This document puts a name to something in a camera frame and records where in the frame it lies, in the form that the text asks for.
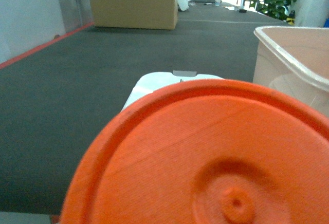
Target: orange plastic lid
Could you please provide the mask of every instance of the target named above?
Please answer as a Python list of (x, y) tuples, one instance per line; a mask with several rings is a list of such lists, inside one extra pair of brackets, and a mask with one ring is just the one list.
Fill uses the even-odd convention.
[(329, 120), (233, 80), (171, 85), (98, 135), (61, 224), (328, 223)]

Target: red floor trim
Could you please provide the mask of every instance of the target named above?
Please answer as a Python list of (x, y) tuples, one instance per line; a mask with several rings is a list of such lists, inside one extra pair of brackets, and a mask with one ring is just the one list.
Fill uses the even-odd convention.
[(14, 58), (11, 58), (11, 59), (9, 59), (9, 60), (7, 60), (7, 61), (1, 63), (1, 64), (0, 64), (0, 69), (4, 68), (4, 67), (6, 67), (6, 66), (9, 66), (9, 65), (11, 65), (11, 64), (13, 64), (13, 63), (15, 63), (15, 62), (17, 62), (17, 61), (23, 59), (23, 58), (25, 58), (25, 57), (27, 57), (27, 56), (29, 56), (29, 55), (35, 53), (35, 52), (38, 52), (38, 51), (40, 51), (41, 49), (43, 49), (43, 48), (45, 48), (45, 47), (48, 47), (49, 45), (54, 44), (54, 43), (60, 41), (61, 39), (64, 39), (64, 38), (66, 38), (66, 37), (68, 37), (68, 36), (70, 36), (70, 35), (72, 35), (72, 34), (74, 34), (74, 33), (77, 33), (77, 32), (79, 32), (79, 31), (81, 31), (81, 30), (83, 30), (83, 29), (85, 29), (85, 28), (87, 28), (87, 27), (89, 27), (89, 26), (91, 26), (91, 25), (93, 25), (93, 24), (94, 24), (94, 22), (91, 22), (91, 23), (89, 23), (89, 24), (86, 24), (86, 25), (84, 25), (84, 26), (82, 26), (82, 27), (80, 27), (80, 28), (78, 28), (78, 29), (76, 29), (76, 30), (74, 30), (74, 31), (71, 31), (71, 32), (69, 32), (69, 33), (66, 33), (65, 35), (62, 35), (62, 36), (60, 36), (60, 37), (54, 39), (54, 40), (51, 40), (50, 42), (47, 42), (47, 43), (41, 44), (41, 45), (39, 45), (39, 46), (36, 46), (35, 48), (32, 48), (32, 49), (30, 49), (29, 51), (27, 51), (27, 52), (25, 52), (25, 53), (22, 53), (22, 54), (20, 54), (20, 55), (14, 57)]

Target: wall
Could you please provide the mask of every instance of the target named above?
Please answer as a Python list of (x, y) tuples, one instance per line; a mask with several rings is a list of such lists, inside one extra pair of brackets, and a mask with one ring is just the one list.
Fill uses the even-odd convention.
[(0, 0), (0, 63), (92, 20), (89, 0)]
[(292, 9), (296, 26), (323, 27), (329, 17), (329, 0), (297, 0)]

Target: white plastic container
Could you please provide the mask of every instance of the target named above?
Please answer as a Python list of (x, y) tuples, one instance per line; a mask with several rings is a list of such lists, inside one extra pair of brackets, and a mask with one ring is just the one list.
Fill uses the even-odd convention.
[(253, 82), (292, 96), (329, 117), (329, 29), (258, 27)]

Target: brown cardboard box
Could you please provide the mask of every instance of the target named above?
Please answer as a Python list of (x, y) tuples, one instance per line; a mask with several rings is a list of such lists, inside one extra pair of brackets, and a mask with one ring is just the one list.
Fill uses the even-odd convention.
[(177, 0), (90, 0), (95, 26), (169, 29), (177, 23)]

